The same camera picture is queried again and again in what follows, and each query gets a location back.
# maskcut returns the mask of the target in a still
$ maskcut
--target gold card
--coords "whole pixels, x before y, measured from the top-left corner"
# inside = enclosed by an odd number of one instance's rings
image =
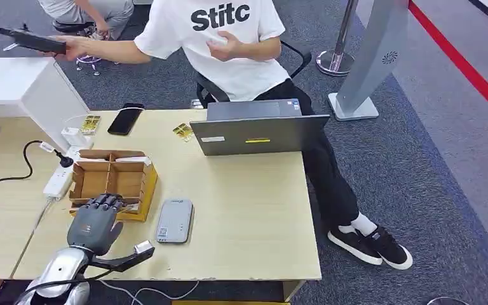
[[[100,124],[100,116],[87,116],[81,125],[83,135],[94,135]]]
[[[184,142],[188,142],[193,137],[193,131],[190,126],[185,123],[180,124],[178,127],[173,129],[173,132],[178,135]]]

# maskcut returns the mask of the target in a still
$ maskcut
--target desk leg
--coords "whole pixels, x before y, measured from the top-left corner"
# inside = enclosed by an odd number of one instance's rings
[[[284,302],[291,301],[291,298],[300,290],[306,281],[284,281],[283,282],[283,300]]]

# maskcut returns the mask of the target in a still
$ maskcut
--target office chair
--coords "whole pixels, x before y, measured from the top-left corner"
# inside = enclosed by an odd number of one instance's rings
[[[309,62],[311,61],[311,52],[308,48],[304,48],[302,46],[298,46],[293,42],[289,42],[287,39],[282,39],[281,44],[287,47],[288,49],[298,53],[302,58],[302,63],[300,66],[291,74],[291,78],[294,78],[300,71],[305,68]],[[197,73],[196,76],[197,81],[197,98],[201,102],[201,105],[204,109],[208,107],[209,102],[229,102],[229,97],[227,93],[223,92],[218,86],[216,86],[213,82],[208,80],[206,77]]]
[[[61,33],[75,34],[77,36],[89,36],[95,31],[95,25],[93,22],[85,22],[84,24],[62,24],[54,20],[53,27]],[[91,68],[94,71],[94,75],[98,76],[100,75],[100,72],[96,70],[95,64],[100,60],[101,58],[91,55],[80,56],[76,59],[76,70],[83,70],[83,68],[79,64],[88,64],[91,65]]]

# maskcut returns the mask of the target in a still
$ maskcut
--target gray power bank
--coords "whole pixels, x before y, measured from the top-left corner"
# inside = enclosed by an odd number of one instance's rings
[[[161,206],[156,241],[159,243],[185,243],[191,226],[192,201],[167,199]]]

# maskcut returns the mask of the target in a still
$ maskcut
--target laptop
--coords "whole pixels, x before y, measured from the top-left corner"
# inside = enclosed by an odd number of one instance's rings
[[[219,102],[207,120],[190,122],[205,156],[302,151],[330,119],[303,116],[298,100]]]

